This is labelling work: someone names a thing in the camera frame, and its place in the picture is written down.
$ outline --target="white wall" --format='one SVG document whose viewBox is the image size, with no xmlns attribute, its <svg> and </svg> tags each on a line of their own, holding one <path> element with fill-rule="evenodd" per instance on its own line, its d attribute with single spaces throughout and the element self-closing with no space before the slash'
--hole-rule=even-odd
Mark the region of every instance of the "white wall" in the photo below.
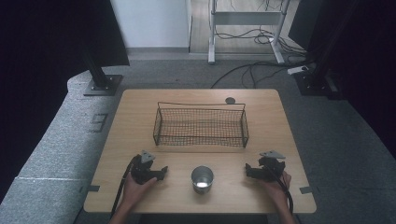
<svg viewBox="0 0 396 224">
<path fill-rule="evenodd" d="M 187 48 L 191 0 L 111 0 L 126 48 Z"/>
</svg>

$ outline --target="wooden floor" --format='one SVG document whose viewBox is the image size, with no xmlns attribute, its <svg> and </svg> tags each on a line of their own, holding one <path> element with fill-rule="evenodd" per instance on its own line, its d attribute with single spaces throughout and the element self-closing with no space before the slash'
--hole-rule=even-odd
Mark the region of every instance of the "wooden floor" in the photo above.
<svg viewBox="0 0 396 224">
<path fill-rule="evenodd" d="M 283 0 L 270 0 L 267 11 L 279 11 L 281 2 Z M 290 0 L 288 14 L 285 19 L 281 37 L 288 41 L 288 33 L 295 15 L 295 11 L 300 0 Z M 265 11 L 266 0 L 219 0 L 218 11 Z M 210 35 L 209 24 L 209 0 L 191 0 L 191 53 L 207 53 L 208 41 Z M 277 26 L 262 26 L 263 30 L 275 32 Z M 217 32 L 229 35 L 241 35 L 250 30 L 259 29 L 255 26 L 217 26 Z M 247 36 L 255 36 L 259 31 L 252 32 Z M 273 53 L 269 45 L 260 45 L 254 42 L 253 38 L 241 39 L 220 39 L 216 37 L 216 53 Z"/>
</svg>

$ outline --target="gray carpet floor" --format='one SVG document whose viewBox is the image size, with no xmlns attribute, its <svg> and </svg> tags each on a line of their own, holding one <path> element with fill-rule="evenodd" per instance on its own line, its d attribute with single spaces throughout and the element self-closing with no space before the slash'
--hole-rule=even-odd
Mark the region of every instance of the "gray carpet floor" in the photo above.
<svg viewBox="0 0 396 224">
<path fill-rule="evenodd" d="M 46 134 L 15 178 L 0 205 L 0 223 L 107 223 L 109 214 L 80 211 L 101 156 L 122 92 L 127 89 L 208 89 L 233 68 L 255 61 L 132 60 L 131 66 L 104 68 L 123 75 L 115 96 L 85 97 L 88 72 L 71 78 L 69 93 Z M 277 67 L 254 69 L 255 79 Z M 252 88 L 238 70 L 215 88 Z M 279 92 L 318 210 L 299 215 L 302 223 L 396 223 L 396 162 L 375 132 L 348 103 L 302 96 L 286 70 L 257 83 Z M 107 114 L 101 132 L 94 122 Z M 131 223 L 190 223 L 178 216 L 131 216 Z M 269 223 L 277 223 L 275 215 Z M 217 223 L 263 223 L 246 215 Z"/>
</svg>

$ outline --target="person's left hand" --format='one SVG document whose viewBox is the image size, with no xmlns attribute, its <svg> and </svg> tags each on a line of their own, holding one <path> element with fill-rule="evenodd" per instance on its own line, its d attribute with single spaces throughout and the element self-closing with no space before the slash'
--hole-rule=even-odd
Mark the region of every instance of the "person's left hand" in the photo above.
<svg viewBox="0 0 396 224">
<path fill-rule="evenodd" d="M 145 184 L 139 185 L 136 183 L 136 181 L 134 181 L 131 173 L 129 173 L 125 179 L 122 200 L 120 203 L 126 206 L 128 210 L 131 210 L 140 201 L 145 192 L 150 189 L 156 182 L 157 177 L 153 177 Z"/>
</svg>

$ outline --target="wire basket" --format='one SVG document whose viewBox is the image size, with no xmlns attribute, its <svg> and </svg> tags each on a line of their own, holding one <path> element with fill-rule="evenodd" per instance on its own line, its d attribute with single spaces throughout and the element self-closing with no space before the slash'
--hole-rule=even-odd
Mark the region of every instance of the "wire basket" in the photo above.
<svg viewBox="0 0 396 224">
<path fill-rule="evenodd" d="M 158 103 L 155 145 L 246 147 L 245 104 L 187 105 Z"/>
</svg>

